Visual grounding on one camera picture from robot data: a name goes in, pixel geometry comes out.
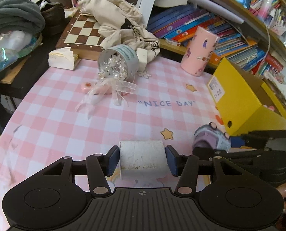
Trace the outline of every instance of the iridescent plastic bag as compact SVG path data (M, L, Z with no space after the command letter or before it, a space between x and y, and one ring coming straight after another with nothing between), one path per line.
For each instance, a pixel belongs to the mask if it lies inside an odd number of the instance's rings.
M28 55L41 42L42 38L33 37L23 31L0 34L0 72L18 58Z
M18 59L18 53L11 49L0 49L0 72Z

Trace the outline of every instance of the printed label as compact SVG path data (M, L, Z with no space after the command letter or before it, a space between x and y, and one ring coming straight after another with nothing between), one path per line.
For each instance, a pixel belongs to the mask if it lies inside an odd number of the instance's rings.
M223 87L221 86L220 82L216 78L216 76L213 76L209 83L207 84L209 87L211 94L216 102L219 102L221 97L224 95L225 91Z

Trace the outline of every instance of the cardboard box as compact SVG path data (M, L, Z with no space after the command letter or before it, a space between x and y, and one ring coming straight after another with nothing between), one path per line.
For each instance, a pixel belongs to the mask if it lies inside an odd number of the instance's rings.
M223 59L207 84L231 136L253 130L286 130L286 110L261 79ZM267 107L273 105L275 111Z

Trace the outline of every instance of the table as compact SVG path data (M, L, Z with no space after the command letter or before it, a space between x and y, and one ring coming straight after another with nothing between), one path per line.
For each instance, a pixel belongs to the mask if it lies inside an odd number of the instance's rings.
M105 95L88 119L85 110L75 112L75 107L83 98L81 83L97 73L97 63L89 60L82 60L75 71L50 67L13 114L0 138L1 231L8 227L1 208L4 194L60 157L84 160L106 153L120 140L149 139L163 140L189 155L199 126L214 121L224 129L215 119L219 113L206 86L211 75L191 76L179 63L161 57L138 73L136 94L124 96L127 103L114 105L111 95ZM173 132L172 140L164 140L165 128ZM108 179L110 187L174 189L178 181L169 174L151 181L121 181L118 173L116 169ZM86 177L76 177L76 184L88 191ZM199 187L205 184L201 177Z

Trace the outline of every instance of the wooden chess board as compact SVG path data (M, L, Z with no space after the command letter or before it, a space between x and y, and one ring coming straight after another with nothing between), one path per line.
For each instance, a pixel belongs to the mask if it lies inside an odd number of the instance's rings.
M56 48L71 47L79 58L97 61L103 51L99 45L104 40L98 33L99 26L93 16L82 15L78 10L62 33Z

